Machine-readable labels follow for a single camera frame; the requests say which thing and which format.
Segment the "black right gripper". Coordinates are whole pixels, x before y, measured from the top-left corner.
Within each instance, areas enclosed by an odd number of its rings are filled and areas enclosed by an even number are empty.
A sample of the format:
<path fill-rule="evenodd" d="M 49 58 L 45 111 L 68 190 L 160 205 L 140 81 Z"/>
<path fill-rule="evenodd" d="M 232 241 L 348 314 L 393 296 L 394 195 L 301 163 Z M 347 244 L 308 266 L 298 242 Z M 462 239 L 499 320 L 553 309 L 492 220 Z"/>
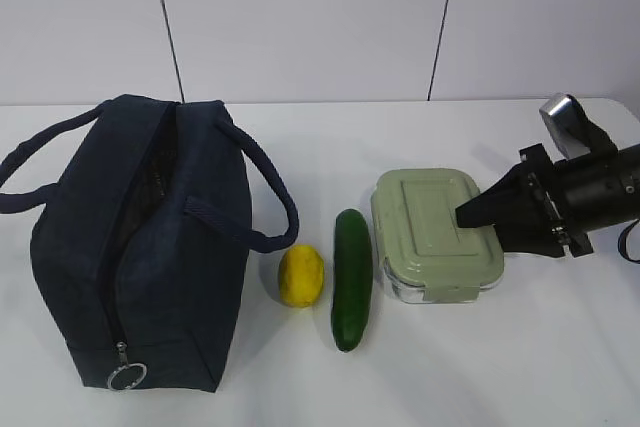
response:
<path fill-rule="evenodd" d="M 456 208 L 457 225 L 493 225 L 506 253 L 577 258 L 593 253 L 572 213 L 560 175 L 542 144 L 519 151 L 521 162 L 493 186 Z"/>

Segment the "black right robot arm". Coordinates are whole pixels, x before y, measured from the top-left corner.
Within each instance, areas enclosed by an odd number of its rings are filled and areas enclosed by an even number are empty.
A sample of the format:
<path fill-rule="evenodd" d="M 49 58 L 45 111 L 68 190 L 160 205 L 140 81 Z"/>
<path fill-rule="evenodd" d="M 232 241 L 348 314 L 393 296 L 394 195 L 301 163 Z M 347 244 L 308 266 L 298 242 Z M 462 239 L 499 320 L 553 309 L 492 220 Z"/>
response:
<path fill-rule="evenodd" d="M 535 144 L 520 151 L 521 162 L 491 188 L 455 210 L 460 228 L 494 228 L 505 252 L 561 258 L 593 252 L 588 233 L 629 222 L 626 239 L 639 223 L 639 147 L 589 153 L 554 162 Z"/>

